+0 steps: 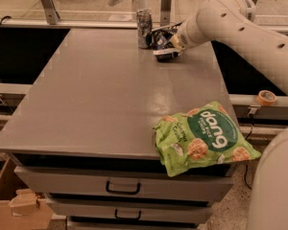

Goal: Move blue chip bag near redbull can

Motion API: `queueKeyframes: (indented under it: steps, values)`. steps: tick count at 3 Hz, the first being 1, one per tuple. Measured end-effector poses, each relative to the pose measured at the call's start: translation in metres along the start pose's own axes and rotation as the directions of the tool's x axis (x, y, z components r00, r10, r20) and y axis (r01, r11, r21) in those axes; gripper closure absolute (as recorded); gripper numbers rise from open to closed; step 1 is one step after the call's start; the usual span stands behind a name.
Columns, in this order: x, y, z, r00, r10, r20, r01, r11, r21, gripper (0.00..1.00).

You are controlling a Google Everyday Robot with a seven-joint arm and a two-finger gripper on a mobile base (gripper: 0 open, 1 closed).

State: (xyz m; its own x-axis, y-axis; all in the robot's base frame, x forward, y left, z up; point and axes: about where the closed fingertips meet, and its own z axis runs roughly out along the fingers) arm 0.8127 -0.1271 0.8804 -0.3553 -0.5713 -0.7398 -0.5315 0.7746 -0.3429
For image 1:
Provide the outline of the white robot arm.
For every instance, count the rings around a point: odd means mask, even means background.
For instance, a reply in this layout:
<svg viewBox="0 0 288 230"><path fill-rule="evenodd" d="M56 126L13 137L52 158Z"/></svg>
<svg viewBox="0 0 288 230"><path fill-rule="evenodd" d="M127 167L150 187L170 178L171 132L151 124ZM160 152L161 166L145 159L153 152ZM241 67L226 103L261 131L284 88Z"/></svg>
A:
<svg viewBox="0 0 288 230"><path fill-rule="evenodd" d="M206 0L179 26L179 49L226 44L288 96L288 36L258 26L252 0ZM247 230L288 230L288 128L265 148L252 184Z"/></svg>

